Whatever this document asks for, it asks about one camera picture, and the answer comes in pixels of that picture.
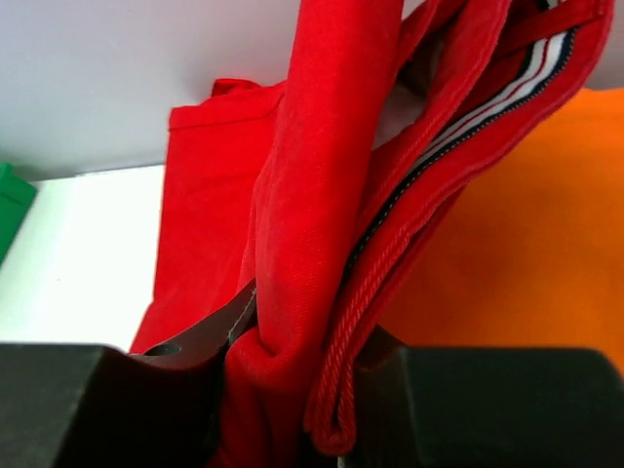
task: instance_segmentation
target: red clothing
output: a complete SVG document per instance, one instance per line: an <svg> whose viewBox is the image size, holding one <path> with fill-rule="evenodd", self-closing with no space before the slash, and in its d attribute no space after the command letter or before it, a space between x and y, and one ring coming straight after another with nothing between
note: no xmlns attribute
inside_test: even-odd
<svg viewBox="0 0 624 468"><path fill-rule="evenodd" d="M258 326L226 357L211 466L291 467L355 440L351 365L468 181L578 90L610 0L303 0L288 80L219 83L174 110L154 302L133 350L257 282ZM413 125L371 152L421 41L444 50Z"/></svg>

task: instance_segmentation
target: black holder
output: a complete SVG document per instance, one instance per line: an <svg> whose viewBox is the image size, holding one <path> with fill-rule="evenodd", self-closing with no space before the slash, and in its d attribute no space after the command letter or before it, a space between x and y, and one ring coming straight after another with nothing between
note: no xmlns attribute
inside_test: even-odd
<svg viewBox="0 0 624 468"><path fill-rule="evenodd" d="M205 466L218 442L225 353L254 324L250 284L143 356L0 345L0 466ZM355 374L348 466L624 466L622 379L596 351L408 348L379 329Z"/></svg>

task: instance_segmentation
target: orange cloth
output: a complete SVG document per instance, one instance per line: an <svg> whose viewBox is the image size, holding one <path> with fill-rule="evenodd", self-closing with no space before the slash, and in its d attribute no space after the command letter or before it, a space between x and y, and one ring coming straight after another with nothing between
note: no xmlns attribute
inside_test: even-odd
<svg viewBox="0 0 624 468"><path fill-rule="evenodd" d="M411 345L582 345L624 371L624 90L581 91L472 182L380 324Z"/></svg>

